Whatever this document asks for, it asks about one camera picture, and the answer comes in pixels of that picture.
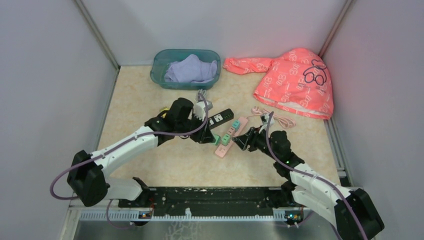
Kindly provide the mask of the pink charger plug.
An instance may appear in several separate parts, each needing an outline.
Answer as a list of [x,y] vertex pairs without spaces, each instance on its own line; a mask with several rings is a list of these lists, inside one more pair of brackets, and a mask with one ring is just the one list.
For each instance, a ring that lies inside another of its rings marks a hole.
[[236,132],[237,130],[234,128],[234,127],[230,127],[229,129],[228,129],[228,131],[226,132],[226,134],[227,135],[229,135],[230,137],[231,136],[233,136],[234,135],[234,133]]

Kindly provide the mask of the pink power strip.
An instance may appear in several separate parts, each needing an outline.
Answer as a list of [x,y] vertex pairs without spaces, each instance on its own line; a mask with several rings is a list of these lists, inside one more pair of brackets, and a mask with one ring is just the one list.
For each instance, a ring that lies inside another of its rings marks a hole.
[[247,123],[249,122],[247,117],[239,117],[237,120],[241,122],[240,128],[231,136],[231,140],[227,146],[224,146],[221,144],[218,145],[217,149],[215,150],[214,154],[217,155],[220,158],[224,158],[226,154],[229,152],[231,147],[234,145],[234,142],[232,140],[233,137],[239,136],[242,133],[242,130],[246,127]]

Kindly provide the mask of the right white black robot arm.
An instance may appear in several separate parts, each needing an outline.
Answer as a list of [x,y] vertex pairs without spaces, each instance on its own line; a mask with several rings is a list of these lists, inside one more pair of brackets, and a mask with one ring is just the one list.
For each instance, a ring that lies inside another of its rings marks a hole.
[[310,208],[326,219],[343,240],[371,240],[385,229],[369,194],[331,182],[314,171],[291,150],[287,133],[277,130],[267,134],[251,127],[245,134],[233,137],[243,151],[261,151],[272,158],[277,173],[288,183],[281,199],[287,206],[296,204]]

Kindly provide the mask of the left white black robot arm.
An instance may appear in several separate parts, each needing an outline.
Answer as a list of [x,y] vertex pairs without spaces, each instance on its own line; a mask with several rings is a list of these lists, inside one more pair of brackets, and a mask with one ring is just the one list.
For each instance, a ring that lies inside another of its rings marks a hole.
[[138,207],[149,203],[147,186],[137,177],[112,178],[111,174],[142,153],[159,147],[175,137],[189,137],[199,144],[211,143],[211,101],[197,103],[179,97],[169,110],[149,119],[134,133],[101,150],[87,153],[79,151],[73,157],[67,183],[85,207],[102,200],[129,200]]

